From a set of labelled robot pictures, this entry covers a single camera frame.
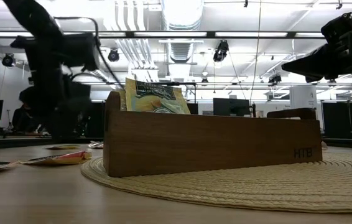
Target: table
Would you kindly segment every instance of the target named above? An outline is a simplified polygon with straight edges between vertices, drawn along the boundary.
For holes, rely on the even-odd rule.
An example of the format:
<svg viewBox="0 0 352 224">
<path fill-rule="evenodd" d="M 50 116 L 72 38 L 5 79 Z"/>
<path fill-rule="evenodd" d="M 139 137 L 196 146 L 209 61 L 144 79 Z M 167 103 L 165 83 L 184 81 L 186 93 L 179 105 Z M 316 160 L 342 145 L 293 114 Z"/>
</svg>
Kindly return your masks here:
<svg viewBox="0 0 352 224">
<path fill-rule="evenodd" d="M 352 149 L 329 148 L 352 153 Z M 42 146 L 0 149 L 0 161 L 75 150 Z M 93 149 L 95 157 L 102 150 Z M 0 223 L 352 223 L 352 214 L 268 212 L 171 202 L 114 190 L 80 174 L 80 165 L 19 166 L 0 172 Z"/>
</svg>

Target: ceiling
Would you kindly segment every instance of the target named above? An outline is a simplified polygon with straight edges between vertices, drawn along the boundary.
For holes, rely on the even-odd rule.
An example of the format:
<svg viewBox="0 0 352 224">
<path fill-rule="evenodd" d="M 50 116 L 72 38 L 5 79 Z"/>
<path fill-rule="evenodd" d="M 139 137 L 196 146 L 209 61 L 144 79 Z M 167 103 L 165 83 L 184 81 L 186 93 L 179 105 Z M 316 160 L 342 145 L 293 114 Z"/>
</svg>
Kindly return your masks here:
<svg viewBox="0 0 352 224">
<path fill-rule="evenodd" d="M 104 25 L 104 18 L 112 18 L 108 15 L 108 1 L 111 0 L 73 0 L 70 4 L 69 0 L 40 0 L 49 13 L 53 16 L 86 16 L 94 17 L 99 24 L 99 30 L 107 30 Z M 337 0 L 263 0 L 261 8 L 259 7 L 260 0 L 249 0 L 248 7 L 244 7 L 244 1 L 221 1 L 221 0 L 204 0 L 203 15 L 200 24 L 200 30 L 238 30 L 238 31 L 308 31 L 319 32 L 321 27 L 328 21 L 342 15 L 345 12 L 352 11 L 352 0 L 344 0 L 343 7 L 336 10 Z M 125 1 L 125 21 L 127 21 L 126 11 L 127 2 Z M 144 1 L 144 25 L 147 30 L 163 30 L 162 27 L 162 12 L 160 0 Z M 180 16 L 183 15 L 183 4 L 180 4 Z M 78 20 L 75 21 L 58 21 L 60 27 L 64 31 L 84 31 L 92 30 L 91 23 L 84 23 Z M 13 18 L 7 7 L 0 1 L 0 31 L 24 30 L 17 21 Z M 242 82 L 250 83 L 252 81 L 264 82 L 268 81 L 268 76 L 272 73 L 266 73 L 274 65 L 277 65 L 281 60 L 285 59 L 290 54 L 306 54 L 323 45 L 325 40 L 308 40 L 308 39 L 261 39 L 259 42 L 256 39 L 229 39 L 229 54 L 222 61 L 221 65 L 213 63 L 213 51 L 219 43 L 219 39 L 204 39 L 202 44 L 195 44 L 191 62 L 189 76 L 184 79 L 185 82 L 196 81 L 200 82 L 203 77 L 203 72 L 208 72 L 208 81 L 216 83 L 237 82 L 236 76 L 241 77 Z M 14 53 L 18 60 L 26 61 L 25 54 L 22 50 L 12 49 L 9 44 L 12 39 L 0 39 L 0 57 L 5 53 Z M 169 76 L 169 58 L 166 54 L 165 44 L 160 44 L 158 39 L 149 39 L 152 58 L 155 65 L 158 67 L 158 76 L 161 80 L 171 81 L 172 76 Z M 110 49 L 118 47 L 113 39 L 102 39 L 101 47 Z M 120 59 L 117 62 L 110 62 L 109 65 L 115 74 L 124 80 L 128 76 L 129 62 L 123 53 L 120 51 Z M 304 77 L 291 73 L 282 73 L 283 82 L 296 83 L 304 82 Z M 97 82 L 91 78 L 81 78 L 83 82 Z M 352 82 L 352 77 L 346 77 L 343 83 Z M 235 86 L 217 85 L 201 86 L 200 88 L 216 88 L 218 95 L 227 96 L 229 90 L 235 89 Z M 319 89 L 327 89 L 328 87 L 318 87 Z M 235 90 L 234 95 L 238 97 L 251 94 L 248 86 L 241 90 Z M 254 91 L 253 99 L 263 98 L 263 94 L 271 91 L 265 87 Z M 342 93 L 348 91 L 352 87 L 339 88 L 334 93 Z M 200 98 L 213 97 L 213 90 L 200 90 Z M 279 92 L 288 91 L 288 88 L 279 90 Z"/>
</svg>

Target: round placemat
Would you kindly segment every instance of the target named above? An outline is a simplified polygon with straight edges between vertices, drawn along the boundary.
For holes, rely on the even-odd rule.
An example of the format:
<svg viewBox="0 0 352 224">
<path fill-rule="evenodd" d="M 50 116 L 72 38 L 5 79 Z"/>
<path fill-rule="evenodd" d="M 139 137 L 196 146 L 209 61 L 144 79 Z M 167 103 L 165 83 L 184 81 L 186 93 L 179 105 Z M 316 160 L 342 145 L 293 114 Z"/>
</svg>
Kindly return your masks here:
<svg viewBox="0 0 352 224">
<path fill-rule="evenodd" d="M 323 153 L 322 162 L 108 177 L 103 158 L 81 167 L 87 178 L 115 189 L 179 202 L 218 207 L 352 212 L 352 154 Z"/>
</svg>

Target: jute mat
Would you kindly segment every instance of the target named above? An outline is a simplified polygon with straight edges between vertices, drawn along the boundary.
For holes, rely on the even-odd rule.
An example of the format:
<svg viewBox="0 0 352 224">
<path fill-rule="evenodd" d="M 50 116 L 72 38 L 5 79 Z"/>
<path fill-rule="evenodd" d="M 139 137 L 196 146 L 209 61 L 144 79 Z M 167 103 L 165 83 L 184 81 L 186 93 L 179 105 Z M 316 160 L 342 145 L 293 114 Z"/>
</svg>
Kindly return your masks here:
<svg viewBox="0 0 352 224">
<path fill-rule="evenodd" d="M 149 197 L 218 207 L 352 213 L 352 154 L 323 162 L 114 178 L 103 159 L 82 165 L 87 178 Z"/>
</svg>

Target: wooden box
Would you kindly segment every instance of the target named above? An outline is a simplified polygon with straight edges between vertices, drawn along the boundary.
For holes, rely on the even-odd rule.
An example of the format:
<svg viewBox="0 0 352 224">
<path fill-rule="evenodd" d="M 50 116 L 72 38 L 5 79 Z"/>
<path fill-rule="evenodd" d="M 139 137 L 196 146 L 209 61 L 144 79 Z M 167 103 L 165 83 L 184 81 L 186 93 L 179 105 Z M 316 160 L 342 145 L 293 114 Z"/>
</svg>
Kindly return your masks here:
<svg viewBox="0 0 352 224">
<path fill-rule="evenodd" d="M 121 111 L 114 91 L 104 130 L 103 162 L 111 177 L 322 160 L 315 120 Z"/>
</svg>

